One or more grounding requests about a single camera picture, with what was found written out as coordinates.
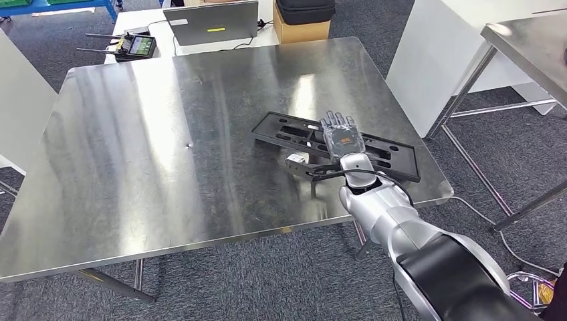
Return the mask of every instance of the stainless steel table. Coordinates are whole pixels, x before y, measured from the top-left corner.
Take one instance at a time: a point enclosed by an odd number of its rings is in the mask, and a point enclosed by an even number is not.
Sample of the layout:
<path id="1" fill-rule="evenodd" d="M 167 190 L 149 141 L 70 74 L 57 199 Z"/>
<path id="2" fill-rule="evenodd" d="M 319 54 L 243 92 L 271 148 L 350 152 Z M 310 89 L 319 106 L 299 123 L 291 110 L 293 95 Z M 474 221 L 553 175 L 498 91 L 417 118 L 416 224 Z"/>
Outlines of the stainless steel table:
<path id="1" fill-rule="evenodd" d="M 567 181 L 554 187 L 536 200 L 528 203 L 518 212 L 513 212 L 488 178 L 482 173 L 475 161 L 470 157 L 457 137 L 447 126 L 450 118 L 464 117 L 475 114 L 496 112 L 528 106 L 537 106 L 556 102 L 559 106 L 567 106 L 567 65 L 564 52 L 567 48 L 567 15 L 548 15 L 532 17 L 500 23 L 488 23 L 481 34 L 486 39 L 484 56 L 474 67 L 469 79 L 441 117 L 439 123 L 432 129 L 429 138 L 434 138 L 439 129 L 442 129 L 451 142 L 457 147 L 463 158 L 467 161 L 475 174 L 481 179 L 488 191 L 498 202 L 508 218 L 496 223 L 494 229 L 503 228 L 517 222 L 523 216 L 538 209 L 545 204 L 567 193 Z M 456 112 L 464 97 L 474 83 L 488 66 L 497 51 L 503 53 L 515 65 L 522 69 L 531 79 L 539 84 L 551 97 L 537 102 L 523 102 L 506 106 L 496 106 L 477 110 Z"/>
<path id="2" fill-rule="evenodd" d="M 358 39 L 200 53 L 69 71 L 3 233 L 0 280 L 61 272 L 151 301 L 94 267 L 351 220 L 341 179 L 290 175 L 254 141 L 272 110 L 350 114 L 414 145 L 417 206 L 453 190 Z"/>

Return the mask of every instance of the laptop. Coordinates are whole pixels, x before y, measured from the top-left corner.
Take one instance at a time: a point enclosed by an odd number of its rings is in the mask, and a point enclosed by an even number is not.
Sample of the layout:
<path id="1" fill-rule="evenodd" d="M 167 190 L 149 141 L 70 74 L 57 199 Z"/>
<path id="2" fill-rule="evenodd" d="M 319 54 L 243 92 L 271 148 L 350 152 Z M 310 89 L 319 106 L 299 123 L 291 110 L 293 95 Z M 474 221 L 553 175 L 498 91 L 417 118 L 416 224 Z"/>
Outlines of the laptop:
<path id="1" fill-rule="evenodd" d="M 163 9 L 179 45 L 245 39 L 258 33 L 258 0 Z"/>

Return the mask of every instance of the silver robot arm segment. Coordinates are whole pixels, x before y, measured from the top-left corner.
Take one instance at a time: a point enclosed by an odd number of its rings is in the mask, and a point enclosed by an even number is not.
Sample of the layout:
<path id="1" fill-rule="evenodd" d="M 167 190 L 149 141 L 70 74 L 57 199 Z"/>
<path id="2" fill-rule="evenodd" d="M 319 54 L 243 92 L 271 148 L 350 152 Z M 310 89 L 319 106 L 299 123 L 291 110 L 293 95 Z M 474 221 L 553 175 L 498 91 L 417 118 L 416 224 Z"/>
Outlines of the silver robot arm segment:
<path id="1" fill-rule="evenodd" d="M 509 298 L 506 275 L 476 242 L 423 221 L 392 181 L 348 172 L 373 171 L 366 154 L 347 154 L 340 165 L 347 170 L 346 186 L 339 191 L 341 203 L 365 234 L 384 247 L 397 283 L 424 320 L 536 318 Z"/>

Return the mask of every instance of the blue shelf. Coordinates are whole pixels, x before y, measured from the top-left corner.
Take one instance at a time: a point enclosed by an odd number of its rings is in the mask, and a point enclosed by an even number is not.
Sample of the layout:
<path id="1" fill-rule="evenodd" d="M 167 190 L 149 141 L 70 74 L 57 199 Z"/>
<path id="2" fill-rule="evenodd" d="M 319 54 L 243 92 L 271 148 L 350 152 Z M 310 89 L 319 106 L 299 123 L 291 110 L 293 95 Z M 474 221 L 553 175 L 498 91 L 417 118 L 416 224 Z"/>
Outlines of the blue shelf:
<path id="1" fill-rule="evenodd" d="M 116 21 L 118 14 L 114 10 L 112 0 L 90 0 L 72 3 L 60 3 L 50 5 L 47 0 L 33 0 L 30 5 L 21 5 L 18 7 L 2 7 L 0 8 L 0 17 L 9 17 L 11 15 L 29 15 L 31 13 L 40 13 L 48 11 L 60 11 L 69 9 L 82 9 L 90 7 L 106 7 L 112 21 Z"/>

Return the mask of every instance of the carpet floor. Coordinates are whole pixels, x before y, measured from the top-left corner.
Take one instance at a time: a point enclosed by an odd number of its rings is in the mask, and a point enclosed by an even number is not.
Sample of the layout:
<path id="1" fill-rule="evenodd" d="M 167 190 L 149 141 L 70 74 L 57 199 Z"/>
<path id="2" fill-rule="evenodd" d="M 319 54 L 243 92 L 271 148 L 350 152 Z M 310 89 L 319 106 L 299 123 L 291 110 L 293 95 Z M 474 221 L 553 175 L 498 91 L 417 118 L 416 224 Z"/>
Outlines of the carpet floor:
<path id="1" fill-rule="evenodd" d="M 337 0 L 331 36 L 360 38 L 385 76 L 412 5 L 411 0 Z M 124 6 L 135 10 L 158 5 L 135 0 Z M 1 27 L 56 90 L 70 68 L 104 59 L 74 51 L 104 45 L 84 33 L 112 31 L 103 9 L 18 16 Z M 463 108 L 521 101 L 511 88 L 501 88 L 468 95 Z M 522 108 L 458 118 L 450 127 L 516 210 L 567 179 L 566 117 L 557 108 L 547 116 Z M 456 196 L 493 220 L 505 217 L 444 134 L 427 144 Z M 23 177 L 0 169 L 0 179 L 18 187 Z M 0 195 L 0 225 L 11 202 L 9 195 Z M 567 260 L 566 213 L 567 202 L 559 199 L 506 229 L 510 247 L 534 263 L 560 267 Z M 476 240 L 505 272 L 534 272 L 522 267 L 487 223 L 462 203 L 450 200 L 420 214 Z M 376 246 L 357 262 L 352 257 L 357 249 L 354 227 L 344 223 L 154 257 L 144 269 L 144 291 L 157 296 L 154 304 L 124 298 L 72 274 L 0 284 L 0 320 L 401 320 L 383 250 Z M 101 270 L 133 283 L 133 262 Z M 403 303 L 407 319 L 420 320 L 407 298 Z"/>

